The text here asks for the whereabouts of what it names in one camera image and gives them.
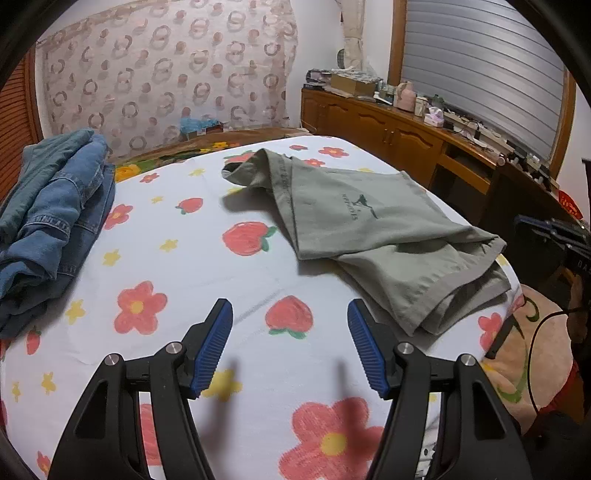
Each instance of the white bedsheet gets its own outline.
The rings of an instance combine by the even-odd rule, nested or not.
[[[396,173],[344,140],[298,137],[211,153],[119,183],[113,212],[72,288],[34,323],[40,337],[33,331],[14,341],[0,367],[8,436],[40,478],[100,361],[112,352],[152,355],[182,339],[219,297],[232,302],[234,327],[210,390],[191,402],[217,479],[364,478],[390,404],[370,389],[347,327],[348,303],[365,296],[333,262],[296,259],[263,192],[236,192],[222,179],[225,157],[260,147],[326,167]],[[193,200],[181,203],[186,199]],[[241,222],[260,223],[223,235]],[[512,292],[435,340],[412,341],[432,356],[470,352],[481,359],[493,333],[479,318],[505,318],[519,288],[511,267],[502,257],[499,263]],[[439,399],[432,396],[423,459],[436,438]],[[141,402],[149,401],[142,394]],[[343,424],[343,409],[352,424]],[[148,405],[142,411],[150,417]],[[363,442],[347,437],[351,429]],[[145,437],[151,475],[164,478],[149,427]]]

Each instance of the denim jacket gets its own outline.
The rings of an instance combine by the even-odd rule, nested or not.
[[[0,206],[0,243],[10,245],[16,240],[22,221],[41,189],[93,134],[93,129],[81,128],[23,149],[18,182]]]
[[[0,338],[45,313],[82,266],[115,196],[106,149],[94,135],[75,153],[39,192],[17,240],[0,251]]]

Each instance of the cardboard box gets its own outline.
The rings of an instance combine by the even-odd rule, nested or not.
[[[364,83],[333,73],[330,78],[330,86],[337,90],[350,93],[355,96],[373,97],[377,82]]]

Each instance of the window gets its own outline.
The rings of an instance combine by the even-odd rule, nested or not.
[[[564,65],[504,0],[408,0],[401,77],[549,158]]]

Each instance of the sheer curtain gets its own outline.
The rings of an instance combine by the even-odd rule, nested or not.
[[[363,23],[365,0],[335,0],[343,12],[345,67],[363,69]]]
[[[141,0],[39,42],[53,134],[91,127],[112,161],[176,142],[180,119],[288,124],[289,0]]]

